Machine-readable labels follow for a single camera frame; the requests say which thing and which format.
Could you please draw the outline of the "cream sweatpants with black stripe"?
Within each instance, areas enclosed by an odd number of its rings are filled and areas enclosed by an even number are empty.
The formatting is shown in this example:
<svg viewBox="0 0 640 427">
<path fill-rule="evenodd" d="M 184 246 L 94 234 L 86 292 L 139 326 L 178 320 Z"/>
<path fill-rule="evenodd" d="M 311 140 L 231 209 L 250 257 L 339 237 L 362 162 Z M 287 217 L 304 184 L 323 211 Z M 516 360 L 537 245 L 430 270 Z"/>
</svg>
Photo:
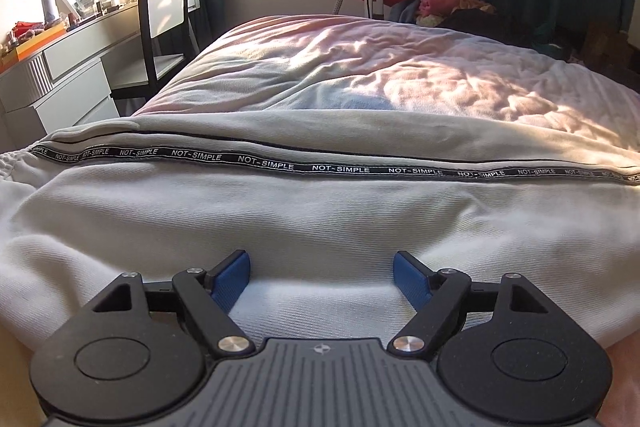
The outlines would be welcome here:
<svg viewBox="0 0 640 427">
<path fill-rule="evenodd" d="M 1 323 L 37 348 L 118 274 L 237 249 L 255 337 L 388 338 L 397 251 L 529 278 L 605 346 L 639 327 L 639 156 L 561 131 L 374 110 L 146 114 L 1 158 Z"/>
</svg>

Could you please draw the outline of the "orange box on dresser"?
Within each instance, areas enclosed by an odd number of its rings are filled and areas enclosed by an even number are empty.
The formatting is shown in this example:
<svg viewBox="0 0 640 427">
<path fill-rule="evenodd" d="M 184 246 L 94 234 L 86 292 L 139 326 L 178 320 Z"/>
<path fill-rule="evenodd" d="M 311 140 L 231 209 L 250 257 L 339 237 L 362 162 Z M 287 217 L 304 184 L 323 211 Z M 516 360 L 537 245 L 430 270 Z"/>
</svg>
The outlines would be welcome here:
<svg viewBox="0 0 640 427">
<path fill-rule="evenodd" d="M 4 72 L 13 65 L 26 60 L 27 57 L 34 54 L 52 41 L 66 34 L 64 24 L 58 24 L 43 31 L 41 34 L 20 43 L 16 48 L 9 51 L 5 56 L 1 57 L 0 72 Z"/>
</svg>

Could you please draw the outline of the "grey dresser with drawers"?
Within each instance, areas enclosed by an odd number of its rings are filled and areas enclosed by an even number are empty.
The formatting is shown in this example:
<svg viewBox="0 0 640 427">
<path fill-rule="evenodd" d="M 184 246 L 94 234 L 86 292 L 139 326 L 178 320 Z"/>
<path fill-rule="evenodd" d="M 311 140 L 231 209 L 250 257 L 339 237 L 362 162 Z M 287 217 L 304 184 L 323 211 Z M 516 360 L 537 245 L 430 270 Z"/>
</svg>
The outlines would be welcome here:
<svg viewBox="0 0 640 427">
<path fill-rule="evenodd" d="M 138 43 L 132 4 L 48 43 L 1 74 L 1 150 L 17 150 L 58 129 L 119 116 L 103 57 Z"/>
</svg>

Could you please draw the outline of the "brown paper bag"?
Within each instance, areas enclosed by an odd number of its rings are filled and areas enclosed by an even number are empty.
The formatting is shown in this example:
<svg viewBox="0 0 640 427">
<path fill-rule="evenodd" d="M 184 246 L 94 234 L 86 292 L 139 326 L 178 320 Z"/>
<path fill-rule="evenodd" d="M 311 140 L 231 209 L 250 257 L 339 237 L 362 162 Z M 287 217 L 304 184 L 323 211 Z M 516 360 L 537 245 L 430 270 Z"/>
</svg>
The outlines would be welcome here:
<svg viewBox="0 0 640 427">
<path fill-rule="evenodd" d="M 580 58 L 591 69 L 626 66 L 629 60 L 627 35 L 615 26 L 592 20 L 580 50 Z"/>
</svg>

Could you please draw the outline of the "black and white chair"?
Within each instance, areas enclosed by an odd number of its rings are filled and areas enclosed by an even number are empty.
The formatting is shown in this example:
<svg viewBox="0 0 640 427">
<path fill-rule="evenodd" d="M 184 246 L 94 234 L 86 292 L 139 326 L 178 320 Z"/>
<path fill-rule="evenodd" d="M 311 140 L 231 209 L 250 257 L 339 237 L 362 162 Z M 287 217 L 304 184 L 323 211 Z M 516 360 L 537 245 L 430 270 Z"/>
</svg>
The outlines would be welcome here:
<svg viewBox="0 0 640 427">
<path fill-rule="evenodd" d="M 115 101 L 151 100 L 196 55 L 188 0 L 138 0 L 139 49 L 110 81 Z"/>
</svg>

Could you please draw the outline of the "pastel pink bed duvet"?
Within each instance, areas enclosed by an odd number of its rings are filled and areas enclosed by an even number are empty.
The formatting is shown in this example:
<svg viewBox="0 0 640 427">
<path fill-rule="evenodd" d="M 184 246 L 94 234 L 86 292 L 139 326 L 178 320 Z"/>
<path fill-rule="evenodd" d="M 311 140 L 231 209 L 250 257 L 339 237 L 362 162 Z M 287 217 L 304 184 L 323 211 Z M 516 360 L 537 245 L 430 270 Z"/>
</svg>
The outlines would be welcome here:
<svg viewBox="0 0 640 427">
<path fill-rule="evenodd" d="M 634 153 L 637 93 L 577 64 L 442 28 L 278 15 L 232 28 L 143 113 L 400 110 L 524 124 Z"/>
</svg>

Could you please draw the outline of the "pile of colourful clothes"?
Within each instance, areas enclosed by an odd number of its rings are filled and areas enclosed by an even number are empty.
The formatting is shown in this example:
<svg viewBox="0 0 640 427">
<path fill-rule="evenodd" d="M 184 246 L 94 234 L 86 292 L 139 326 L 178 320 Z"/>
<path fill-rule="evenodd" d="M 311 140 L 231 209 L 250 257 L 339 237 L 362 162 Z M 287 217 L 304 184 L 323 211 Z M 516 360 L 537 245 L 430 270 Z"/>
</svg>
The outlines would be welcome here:
<svg viewBox="0 0 640 427">
<path fill-rule="evenodd" d="M 442 28 L 476 35 L 508 46 L 532 49 L 554 58 L 567 58 L 572 48 L 554 31 L 533 28 L 503 15 L 483 0 L 406 0 L 395 4 L 390 19 L 422 28 Z"/>
</svg>

